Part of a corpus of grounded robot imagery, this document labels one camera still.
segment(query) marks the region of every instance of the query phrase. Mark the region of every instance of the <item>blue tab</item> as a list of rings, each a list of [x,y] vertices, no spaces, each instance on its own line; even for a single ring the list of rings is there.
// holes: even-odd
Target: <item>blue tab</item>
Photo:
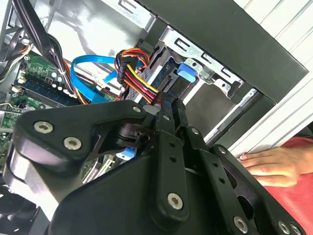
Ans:
[[[180,64],[177,74],[191,83],[196,81],[197,72],[184,63]]]

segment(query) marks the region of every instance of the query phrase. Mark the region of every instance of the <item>yellow wire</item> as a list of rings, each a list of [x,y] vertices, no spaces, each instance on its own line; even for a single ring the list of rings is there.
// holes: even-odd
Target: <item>yellow wire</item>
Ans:
[[[133,70],[133,68],[130,65],[127,65],[131,73],[141,82],[143,83],[146,87],[149,87],[152,91],[158,93],[158,90],[150,86],[148,83],[146,83],[144,80],[142,80],[137,73]]]

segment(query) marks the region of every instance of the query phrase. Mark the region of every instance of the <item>black cable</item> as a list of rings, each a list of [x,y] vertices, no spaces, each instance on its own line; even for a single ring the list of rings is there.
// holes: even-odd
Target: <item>black cable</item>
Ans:
[[[29,0],[13,0],[13,8],[30,40],[44,57],[48,57],[51,44],[35,9]]]
[[[1,60],[1,62],[5,62],[5,61],[8,61],[10,59],[12,59],[13,57],[13,54],[16,53],[16,46],[19,42],[19,39],[20,39],[20,35],[22,34],[23,32],[23,29],[20,28],[18,29],[15,34],[13,35],[10,43],[9,43],[9,46],[8,46],[8,49],[6,51],[6,54],[4,56],[4,58]]]

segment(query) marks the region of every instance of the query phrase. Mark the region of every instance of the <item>black wire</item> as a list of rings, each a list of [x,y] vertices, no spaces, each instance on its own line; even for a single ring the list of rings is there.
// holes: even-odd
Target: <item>black wire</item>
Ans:
[[[137,87],[137,89],[140,90],[140,91],[142,92],[142,94],[144,94],[144,96],[145,96],[146,98],[148,98],[150,101],[153,100],[153,99],[151,99],[151,98],[146,94],[146,91],[145,91],[145,90],[142,90],[140,87],[136,86],[136,84],[135,84],[134,82],[132,82],[130,79],[128,79],[128,78],[126,79],[126,78],[125,78],[125,80],[128,81],[129,83],[131,83],[134,87]]]
[[[10,43],[9,43],[9,46],[8,46],[8,49],[6,51],[6,54],[4,56],[4,58],[1,60],[1,62],[5,62],[5,61],[8,61],[8,60],[11,60],[12,57],[13,57],[13,54],[16,53],[16,46],[19,42],[19,39],[20,39],[20,35],[22,34],[23,32],[23,29],[22,28],[19,28],[15,34],[13,35]]]
[[[65,81],[65,85],[67,87],[67,90],[70,93],[75,94],[76,92],[75,92],[75,88],[72,84],[72,81],[70,79],[70,74],[68,74],[68,72],[65,68],[61,45],[58,42],[58,40],[50,34],[49,34],[49,39],[50,39],[51,45],[52,45],[52,50],[51,50],[52,59],[57,64],[57,67],[59,68],[60,72],[65,72],[65,74],[62,74],[62,77]]]
[[[13,0],[13,8],[30,40],[44,57],[48,57],[51,44],[35,9],[29,0]]]

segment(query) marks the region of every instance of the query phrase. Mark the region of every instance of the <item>bolt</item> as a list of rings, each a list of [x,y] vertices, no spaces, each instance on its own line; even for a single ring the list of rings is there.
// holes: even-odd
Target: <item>bolt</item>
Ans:
[[[140,113],[140,112],[141,112],[141,110],[140,110],[138,107],[136,107],[136,106],[134,106],[133,109],[134,109],[137,113]]]
[[[171,207],[175,210],[181,210],[183,206],[182,199],[176,193],[169,193],[167,196],[167,201]]]
[[[234,217],[234,223],[235,223],[237,229],[239,229],[240,232],[242,232],[243,234],[247,234],[248,233],[248,226],[246,225],[244,220],[241,219],[241,217],[235,216]]]
[[[37,132],[40,132],[42,134],[48,134],[53,131],[52,124],[46,121],[37,121],[34,124],[34,128]]]
[[[164,119],[166,119],[166,120],[171,120],[167,115],[163,115],[163,117],[164,117]]]
[[[222,147],[219,147],[219,151],[220,151],[221,153],[223,153],[223,154],[226,153],[225,149],[223,149]]]
[[[284,234],[290,234],[289,228],[282,221],[278,221],[278,226],[284,232]]]
[[[65,148],[69,150],[78,150],[82,147],[81,141],[75,137],[67,137],[63,143]]]
[[[199,131],[198,131],[196,128],[192,128],[191,130],[192,130],[192,132],[193,132],[194,134],[196,134],[196,135],[199,134]]]

